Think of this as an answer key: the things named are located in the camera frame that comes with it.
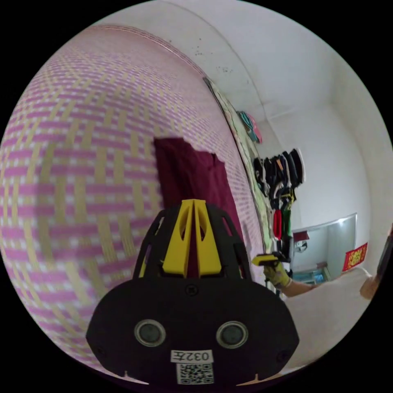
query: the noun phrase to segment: dark red cloth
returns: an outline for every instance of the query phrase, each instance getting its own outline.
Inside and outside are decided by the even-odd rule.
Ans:
[[[215,154],[194,150],[182,138],[157,138],[154,146],[164,208],[180,205],[184,199],[205,200],[227,212],[243,239],[225,164]],[[194,258],[191,245],[189,276],[195,276]]]

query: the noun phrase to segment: printed label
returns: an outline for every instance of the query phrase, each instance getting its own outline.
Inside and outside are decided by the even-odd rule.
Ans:
[[[178,385],[207,385],[214,383],[212,363],[177,363],[176,375]]]
[[[171,351],[172,363],[206,364],[213,363],[213,352],[206,351]]]

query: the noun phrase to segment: pink and yellow woven pattern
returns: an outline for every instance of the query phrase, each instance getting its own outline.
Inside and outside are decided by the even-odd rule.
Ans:
[[[202,74],[150,34],[91,27],[41,68],[2,140],[0,247],[10,279],[54,343],[105,373],[84,336],[99,299],[131,278],[162,208],[154,136],[182,136],[226,163],[253,254],[262,251],[239,152]]]

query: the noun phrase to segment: yellow glove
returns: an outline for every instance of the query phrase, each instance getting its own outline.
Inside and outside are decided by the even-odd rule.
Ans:
[[[288,274],[281,262],[278,263],[275,269],[270,266],[265,266],[263,268],[263,273],[277,289],[285,288],[291,283],[291,279],[288,277]]]

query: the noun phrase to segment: black robot casing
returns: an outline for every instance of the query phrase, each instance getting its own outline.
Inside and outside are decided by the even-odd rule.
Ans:
[[[90,321],[86,338],[105,369],[157,390],[217,391],[256,374],[268,378],[292,356],[299,339],[285,303],[251,280],[244,244],[226,213],[209,205],[206,211],[219,274],[165,275],[181,208],[162,211],[142,244],[134,279],[107,293]]]

